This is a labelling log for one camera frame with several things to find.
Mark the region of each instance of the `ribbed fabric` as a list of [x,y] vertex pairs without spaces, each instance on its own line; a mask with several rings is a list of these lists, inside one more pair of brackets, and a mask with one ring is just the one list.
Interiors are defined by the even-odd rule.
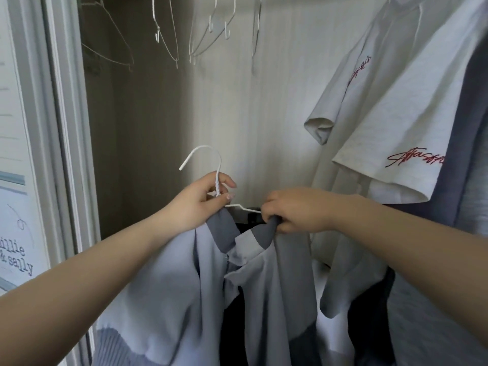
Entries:
[[111,328],[97,330],[93,364],[97,366],[164,366],[132,352],[120,334]]

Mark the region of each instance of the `embroidered logo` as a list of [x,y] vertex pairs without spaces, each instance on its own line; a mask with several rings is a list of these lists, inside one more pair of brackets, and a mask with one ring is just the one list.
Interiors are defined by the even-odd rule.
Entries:
[[355,79],[357,76],[358,76],[358,73],[361,72],[364,67],[366,67],[366,65],[371,61],[371,57],[368,55],[368,57],[366,58],[365,61],[363,61],[361,63],[361,65],[359,66],[359,68],[357,68],[354,73],[352,74],[351,76],[351,79],[349,80],[349,83],[347,84],[347,86],[349,87],[349,85],[351,84],[352,80]]
[[417,148],[410,149],[406,153],[398,153],[398,154],[390,155],[387,159],[392,160],[393,162],[387,165],[385,168],[388,168],[389,166],[394,164],[400,165],[411,158],[420,158],[422,161],[424,161],[427,164],[444,163],[445,156],[428,153],[427,151],[424,152],[423,150],[427,150],[427,148],[417,147]]

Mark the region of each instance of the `white t-shirt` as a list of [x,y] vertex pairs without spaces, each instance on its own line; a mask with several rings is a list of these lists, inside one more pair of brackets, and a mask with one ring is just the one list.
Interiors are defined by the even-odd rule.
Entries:
[[[386,2],[305,123],[325,144],[313,187],[383,204],[430,199],[464,72],[485,31],[485,1]],[[323,252],[339,238],[315,234],[314,256],[330,262]]]

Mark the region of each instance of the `t-shirt sleeve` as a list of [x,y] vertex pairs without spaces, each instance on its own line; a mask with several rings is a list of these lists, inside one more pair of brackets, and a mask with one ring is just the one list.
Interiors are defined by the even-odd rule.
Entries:
[[444,30],[364,117],[333,162],[383,204],[430,200],[447,151],[464,73],[482,30]]
[[368,32],[369,28],[352,50],[344,56],[317,105],[315,105],[314,110],[305,122],[305,129],[320,145],[324,145],[327,142],[336,123],[345,92],[354,73]]

